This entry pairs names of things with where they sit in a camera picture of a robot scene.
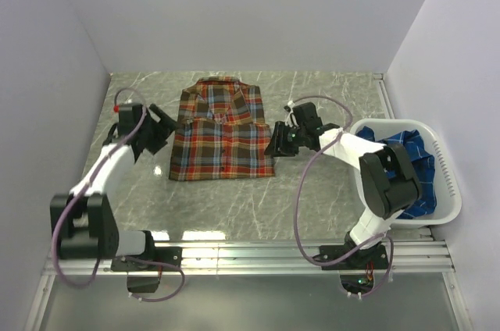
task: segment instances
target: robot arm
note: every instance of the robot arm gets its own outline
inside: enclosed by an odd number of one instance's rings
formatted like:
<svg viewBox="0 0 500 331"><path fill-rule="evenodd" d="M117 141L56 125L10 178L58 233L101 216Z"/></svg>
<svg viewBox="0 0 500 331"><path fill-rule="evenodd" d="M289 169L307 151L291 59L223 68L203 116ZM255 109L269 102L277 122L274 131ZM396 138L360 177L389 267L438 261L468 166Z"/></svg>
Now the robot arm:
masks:
<svg viewBox="0 0 500 331"><path fill-rule="evenodd" d="M294 156L301 146L319 151L341 134L339 126L331 123L323 125L312 102L293 107L293 114L296 122L293 126L276 122L266 149L268 155ZM386 233L394 220L422 195L421 184L401 144L384 145L343 133L340 140L324 154L342 160L361 173L368 207L345 238L347 250ZM389 171L395 172L390 179L387 176ZM359 253L368 254L379 242L380 239L363 245Z"/></svg>
<svg viewBox="0 0 500 331"><path fill-rule="evenodd" d="M62 259L115 258L121 255L141 255L145 259L154 257L154 240L149 231L119 231L110 205L123 177L146 149L155 154L166 144L166 139L177 128L171 119L156 105L150 105L139 131L112 156L109 153L118 142L138 124L143 106L138 103L116 107L118 123L113 124L105 139L101 154L88 174L68 194L57 194L50 205L52 232L64 208L75 194L86 184L91 184L77 202L63 224L59 234L58 255ZM152 118L153 112L159 120ZM109 159L98 175L91 181L98 164L104 157ZM87 216L85 226L76 221Z"/></svg>

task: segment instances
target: plastic basket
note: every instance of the plastic basket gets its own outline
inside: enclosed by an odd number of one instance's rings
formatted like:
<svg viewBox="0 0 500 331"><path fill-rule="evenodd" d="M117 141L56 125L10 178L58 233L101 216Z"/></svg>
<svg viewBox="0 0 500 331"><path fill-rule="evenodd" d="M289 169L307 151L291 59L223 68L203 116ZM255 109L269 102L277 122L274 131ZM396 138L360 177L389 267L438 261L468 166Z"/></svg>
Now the plastic basket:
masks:
<svg viewBox="0 0 500 331"><path fill-rule="evenodd" d="M438 135L425 124L407 119L362 119L352 126L351 133L356 134L365 126L373 130L377 141L393 136L403 130L418 130L423 139L425 150L435 158L434 192L436 194L436 209L434 213L414 219L396 219L392 226L395 228L420 228L452 221L462 208L462 197L448 159L448 153ZM359 197L366 206L359 171L353 169L353 178Z"/></svg>

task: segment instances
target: blue plaid cloth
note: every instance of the blue plaid cloth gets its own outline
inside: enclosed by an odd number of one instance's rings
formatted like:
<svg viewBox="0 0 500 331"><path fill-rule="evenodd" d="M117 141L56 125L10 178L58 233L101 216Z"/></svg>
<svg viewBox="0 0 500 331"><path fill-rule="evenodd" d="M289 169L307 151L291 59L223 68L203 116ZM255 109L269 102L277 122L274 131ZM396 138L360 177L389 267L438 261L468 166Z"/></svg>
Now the blue plaid cloth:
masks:
<svg viewBox="0 0 500 331"><path fill-rule="evenodd" d="M375 141L373 130L367 126L363 127L356 136L365 140ZM436 208L436 195L434 194L434 156L427 153L423 148L423 140L418 130L395 134L392 137L380 140L382 144L403 144L412 161L416 175L422 183L422 198L407 208L398 219L413 219L417 216L432 214ZM390 178L395 176L394 171L387 173Z"/></svg>

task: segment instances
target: gray marble table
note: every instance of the gray marble table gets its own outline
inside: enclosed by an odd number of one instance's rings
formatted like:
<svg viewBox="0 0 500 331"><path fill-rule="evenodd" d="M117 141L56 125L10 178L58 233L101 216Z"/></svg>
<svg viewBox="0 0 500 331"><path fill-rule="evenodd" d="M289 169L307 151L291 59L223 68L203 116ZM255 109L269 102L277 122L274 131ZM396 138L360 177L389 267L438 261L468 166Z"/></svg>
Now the gray marble table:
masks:
<svg viewBox="0 0 500 331"><path fill-rule="evenodd" d="M328 72L167 72L116 73L105 97L85 171L97 159L116 116L113 96L120 87L137 88L147 103L156 103L174 119L181 90L207 75L235 75L259 85L271 126L283 120L283 106L306 94L329 95L344 102L354 119L383 118L371 73ZM124 93L122 101L132 98ZM342 125L336 105L315 100L324 123ZM304 165L313 154L302 149L294 158L276 160L276 177L251 180L176 182L168 179L171 142L157 155L145 152L125 175L112 205L120 228L165 231L171 240L288 240L293 238L295 192ZM342 238L359 217L362 206L354 196L348 166L320 157L305 181L300 230L305 239Z"/></svg>

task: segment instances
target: shirt placket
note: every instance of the shirt placket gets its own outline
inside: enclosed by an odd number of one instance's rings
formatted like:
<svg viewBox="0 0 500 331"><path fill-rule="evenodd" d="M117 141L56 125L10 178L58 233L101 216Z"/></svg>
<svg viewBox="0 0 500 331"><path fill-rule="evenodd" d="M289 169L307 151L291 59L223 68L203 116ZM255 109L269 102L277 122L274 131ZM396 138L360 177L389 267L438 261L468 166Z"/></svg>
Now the shirt placket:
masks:
<svg viewBox="0 0 500 331"><path fill-rule="evenodd" d="M220 148L220 177L225 178L225 174L227 173L227 155L229 153L229 135L227 134L228 126L226 123L222 123L222 140L221 140L221 148Z"/></svg>

